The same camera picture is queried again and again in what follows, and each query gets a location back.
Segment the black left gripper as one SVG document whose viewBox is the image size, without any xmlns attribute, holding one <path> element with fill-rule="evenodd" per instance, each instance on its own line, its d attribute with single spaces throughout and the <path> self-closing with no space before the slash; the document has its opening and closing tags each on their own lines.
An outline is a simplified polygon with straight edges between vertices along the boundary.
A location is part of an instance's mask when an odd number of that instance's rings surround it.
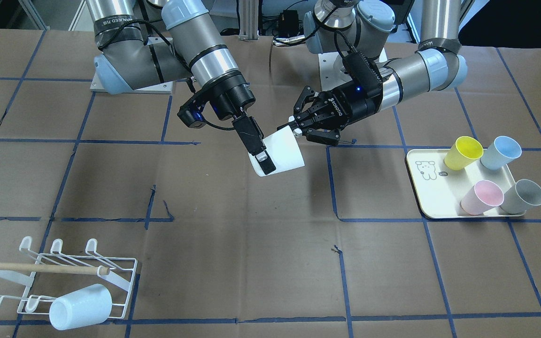
<svg viewBox="0 0 541 338">
<path fill-rule="evenodd" d="M 299 128 L 309 142 L 337 145 L 339 129 L 377 113 L 381 101 L 382 94 L 367 97 L 358 86 L 339 86 L 322 92 L 305 86 L 288 123 L 278 126 L 277 130 L 287 126 L 293 131 Z"/>
</svg>

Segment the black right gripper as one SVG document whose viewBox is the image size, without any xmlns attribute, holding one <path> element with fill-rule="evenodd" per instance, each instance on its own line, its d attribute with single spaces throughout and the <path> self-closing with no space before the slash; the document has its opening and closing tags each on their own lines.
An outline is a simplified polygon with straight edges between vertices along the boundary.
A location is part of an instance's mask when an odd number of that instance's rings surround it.
<svg viewBox="0 0 541 338">
<path fill-rule="evenodd" d="M 253 167 L 262 175 L 270 175 L 277 167 L 263 142 L 263 133 L 253 117 L 242 115 L 255 103 L 255 96 L 239 70 L 230 70 L 205 84 L 205 99 L 217 118 L 232 121 L 239 138 L 253 160 Z"/>
</svg>

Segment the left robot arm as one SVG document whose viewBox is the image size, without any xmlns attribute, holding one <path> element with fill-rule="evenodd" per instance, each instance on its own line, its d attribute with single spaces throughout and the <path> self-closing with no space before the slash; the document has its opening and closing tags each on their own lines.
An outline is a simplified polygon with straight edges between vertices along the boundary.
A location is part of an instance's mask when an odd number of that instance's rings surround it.
<svg viewBox="0 0 541 338">
<path fill-rule="evenodd" d="M 350 81 L 316 92 L 305 87 L 288 123 L 294 136 L 335 146 L 340 131 L 431 91 L 461 84 L 468 71 L 459 54 L 459 0 L 426 0 L 422 38 L 406 57 L 379 62 L 395 13 L 379 0 L 319 0 L 303 18 L 303 43 L 313 54 L 337 52 Z"/>
</svg>

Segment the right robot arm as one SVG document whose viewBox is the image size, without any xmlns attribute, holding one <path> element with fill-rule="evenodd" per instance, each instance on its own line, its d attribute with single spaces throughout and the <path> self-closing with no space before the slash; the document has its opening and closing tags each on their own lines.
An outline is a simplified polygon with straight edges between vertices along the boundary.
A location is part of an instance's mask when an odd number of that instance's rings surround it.
<svg viewBox="0 0 541 338">
<path fill-rule="evenodd" d="M 161 17 L 171 37 L 161 43 L 142 36 L 141 26 L 159 30 L 138 19 L 128 0 L 89 0 L 87 6 L 100 51 L 94 66 L 106 92 L 128 93 L 193 78 L 201 88 L 180 107 L 182 122 L 202 128 L 208 124 L 202 112 L 210 104 L 219 120 L 231 121 L 263 174 L 276 171 L 261 129 L 247 115 L 255 102 L 253 92 L 201 1 L 169 0 L 163 5 Z"/>
</svg>

